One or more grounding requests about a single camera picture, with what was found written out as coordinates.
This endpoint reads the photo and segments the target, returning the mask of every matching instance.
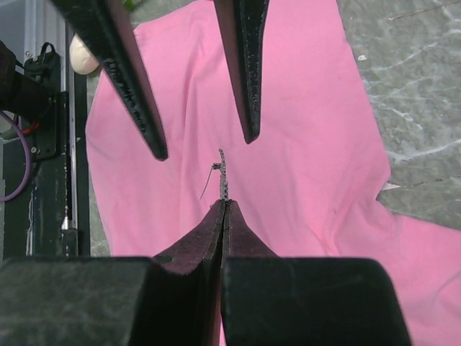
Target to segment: marble surface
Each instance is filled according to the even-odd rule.
[[[142,1],[133,24],[189,2]],[[393,170],[392,188],[378,200],[392,212],[461,229],[461,1],[338,3]],[[97,76],[88,78],[89,105]],[[90,206],[92,254],[107,255],[92,190]]]

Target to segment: black bracket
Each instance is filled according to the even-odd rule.
[[[61,57],[52,49],[45,52],[49,44],[44,44],[39,56],[27,60],[24,75],[48,90],[49,107],[37,115],[37,122],[24,121],[24,129],[31,130],[30,148],[34,161],[53,158],[58,152],[60,138],[59,121],[66,116],[66,103],[61,90]]]

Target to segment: thin wire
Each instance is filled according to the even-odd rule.
[[[205,188],[203,189],[203,192],[202,192],[202,194],[200,195],[200,199],[199,199],[199,200],[202,200],[202,197],[203,197],[203,195],[205,194],[205,191],[206,191],[206,189],[207,189],[208,183],[210,182],[211,173],[213,172],[214,166],[215,166],[214,164],[211,165],[210,173],[208,174],[207,183],[205,184]]]
[[[0,117],[5,119],[5,121],[7,121],[8,124],[10,124],[10,126],[16,131],[21,141],[22,148],[24,149],[24,154],[26,157],[26,169],[24,172],[24,176],[22,177],[22,181],[19,184],[19,186],[16,188],[15,191],[13,191],[7,196],[0,197],[0,203],[3,203],[3,202],[8,202],[9,200],[12,200],[13,198],[17,197],[26,187],[27,183],[29,182],[30,174],[32,172],[32,156],[30,154],[30,148],[29,148],[29,144],[27,143],[27,139],[25,138],[25,135],[22,133],[19,126],[8,115],[6,115],[1,110],[0,110]]]
[[[34,122],[31,124],[31,126],[29,128],[26,128],[25,130],[23,130],[22,133],[25,134],[25,135],[29,135],[29,134],[33,133],[35,130],[37,130],[39,127],[40,127],[40,124],[36,123],[35,120],[34,120]]]

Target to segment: black metal frame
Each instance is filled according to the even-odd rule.
[[[68,63],[68,57],[61,57]],[[56,155],[35,161],[32,178],[27,188],[4,206],[3,259],[24,255],[90,255],[89,234],[89,173],[86,161],[85,123],[86,78],[75,75],[68,89],[74,93],[75,119],[69,123],[69,94],[59,92],[56,97],[58,140]],[[71,143],[69,126],[75,126],[76,175],[71,174]],[[31,137],[37,143],[39,137]],[[3,175],[6,193],[14,189],[24,174],[24,152],[19,141],[4,145]],[[73,208],[72,179],[77,179],[76,191],[79,225],[75,237],[72,231]]]

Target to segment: pink towel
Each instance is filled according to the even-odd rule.
[[[390,167],[335,0],[271,0],[261,135],[246,145],[212,1],[135,31],[170,157],[156,161],[101,77],[87,124],[112,255],[152,256],[230,198],[278,255],[371,257],[390,274],[415,345],[461,345],[461,232],[376,201]]]

